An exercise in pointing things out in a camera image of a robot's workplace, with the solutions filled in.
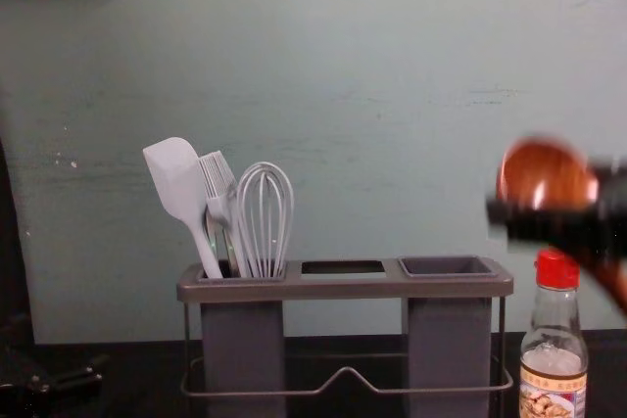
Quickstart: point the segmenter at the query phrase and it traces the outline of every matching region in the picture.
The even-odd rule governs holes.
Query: blurry wooden spoon
[[[548,137],[518,141],[504,156],[497,196],[530,209],[583,209],[599,192],[586,160],[567,144]]]

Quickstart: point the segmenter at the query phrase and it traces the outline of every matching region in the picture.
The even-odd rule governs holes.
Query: kitchen utensil
[[[221,151],[202,156],[199,166],[204,175],[207,211],[224,229],[226,249],[233,276],[250,277],[237,223],[237,180]]]
[[[554,138],[529,137],[507,151],[497,179],[497,196],[530,209],[583,209],[599,182],[586,160]]]
[[[164,209],[187,225],[209,278],[221,278],[204,230],[206,196],[198,155],[184,139],[170,137],[143,150]]]
[[[281,276],[294,217],[294,190],[289,178],[273,163],[255,163],[240,179],[237,203],[242,242],[253,276]]]

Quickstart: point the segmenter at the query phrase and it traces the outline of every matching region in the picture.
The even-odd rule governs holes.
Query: teal wall
[[[2,139],[39,343],[181,337],[197,260],[141,150],[188,138],[236,173],[279,163],[289,256],[474,253],[506,146],[549,130],[627,154],[627,0],[0,0]],[[584,283],[588,328],[622,325]],[[395,333],[395,301],[290,303],[290,335]]]

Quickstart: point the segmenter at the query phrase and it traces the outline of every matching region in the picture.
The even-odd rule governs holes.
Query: utensil holder compartment
[[[207,401],[212,418],[287,416],[286,397],[323,394],[352,375],[377,395],[404,395],[408,418],[487,418],[490,393],[513,381],[505,370],[505,299],[513,280],[497,263],[476,256],[381,260],[292,261],[282,278],[207,279],[200,265],[177,285],[184,303],[187,373],[181,390]],[[491,352],[492,298],[500,298],[500,341]],[[286,391],[283,302],[318,299],[403,299],[406,364],[402,388],[377,387],[351,366],[317,389]],[[204,357],[189,358],[189,309],[201,311]],[[491,383],[491,355],[500,372]],[[190,392],[190,370],[203,362],[206,386]],[[503,401],[500,399],[501,415]]]

